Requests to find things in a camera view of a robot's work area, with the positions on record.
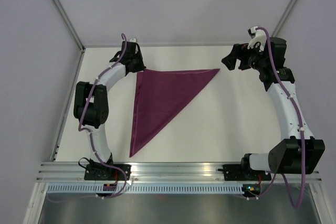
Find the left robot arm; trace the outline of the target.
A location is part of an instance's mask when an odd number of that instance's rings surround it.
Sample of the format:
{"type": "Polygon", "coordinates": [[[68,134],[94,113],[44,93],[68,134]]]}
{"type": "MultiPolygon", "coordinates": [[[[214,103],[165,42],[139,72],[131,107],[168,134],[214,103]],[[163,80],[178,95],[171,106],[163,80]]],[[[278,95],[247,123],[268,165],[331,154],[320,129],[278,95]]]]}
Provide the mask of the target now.
{"type": "Polygon", "coordinates": [[[109,115],[108,93],[128,73],[146,69],[138,40],[124,40],[121,50],[109,61],[108,66],[91,82],[79,81],[75,88],[74,117],[78,131],[88,134],[92,156],[88,170],[108,180],[114,176],[112,153],[108,147],[105,123],[109,115]]]}

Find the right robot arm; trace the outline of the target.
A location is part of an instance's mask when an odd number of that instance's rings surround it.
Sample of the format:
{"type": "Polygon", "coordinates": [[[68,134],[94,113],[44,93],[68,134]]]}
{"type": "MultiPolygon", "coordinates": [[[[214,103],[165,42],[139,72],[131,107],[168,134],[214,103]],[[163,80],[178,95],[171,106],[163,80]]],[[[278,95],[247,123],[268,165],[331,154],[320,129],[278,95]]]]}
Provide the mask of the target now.
{"type": "Polygon", "coordinates": [[[234,44],[222,63],[228,70],[255,69],[265,91],[276,109],[281,141],[268,153],[245,154],[239,172],[245,179],[254,178],[259,171],[275,174],[312,174],[323,152],[323,140],[316,139],[305,122],[297,97],[295,78],[285,67],[287,44],[284,39],[272,37],[264,48],[258,42],[253,48],[234,44]]]}

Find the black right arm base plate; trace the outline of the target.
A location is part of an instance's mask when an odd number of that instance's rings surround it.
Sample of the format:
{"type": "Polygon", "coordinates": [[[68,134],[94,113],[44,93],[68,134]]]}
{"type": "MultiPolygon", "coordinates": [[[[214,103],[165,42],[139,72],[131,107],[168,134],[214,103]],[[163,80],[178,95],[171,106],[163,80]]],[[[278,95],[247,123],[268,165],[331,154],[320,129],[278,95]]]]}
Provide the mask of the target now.
{"type": "Polygon", "coordinates": [[[217,169],[224,176],[224,180],[227,182],[241,181],[241,182],[258,182],[258,181],[271,181],[270,174],[266,174],[265,171],[252,170],[250,168],[243,168],[238,164],[225,164],[221,168],[217,169]]]}

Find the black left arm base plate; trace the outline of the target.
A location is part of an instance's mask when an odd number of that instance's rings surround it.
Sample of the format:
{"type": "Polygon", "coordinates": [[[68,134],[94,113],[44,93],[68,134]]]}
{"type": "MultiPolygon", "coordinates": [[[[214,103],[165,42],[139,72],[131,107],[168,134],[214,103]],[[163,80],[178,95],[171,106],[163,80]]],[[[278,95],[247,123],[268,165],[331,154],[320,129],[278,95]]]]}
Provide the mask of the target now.
{"type": "Polygon", "coordinates": [[[115,164],[116,168],[108,168],[100,163],[88,164],[86,166],[84,180],[95,181],[125,181],[129,180],[131,174],[131,165],[129,164],[115,164]]]}

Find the purple cloth napkin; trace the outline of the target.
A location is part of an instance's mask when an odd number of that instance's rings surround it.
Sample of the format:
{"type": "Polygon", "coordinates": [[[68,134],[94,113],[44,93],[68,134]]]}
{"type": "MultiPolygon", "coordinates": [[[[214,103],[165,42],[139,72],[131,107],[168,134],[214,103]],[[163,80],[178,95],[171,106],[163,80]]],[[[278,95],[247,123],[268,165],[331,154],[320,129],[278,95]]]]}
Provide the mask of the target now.
{"type": "Polygon", "coordinates": [[[164,129],[218,74],[219,69],[137,73],[129,156],[164,129]]]}

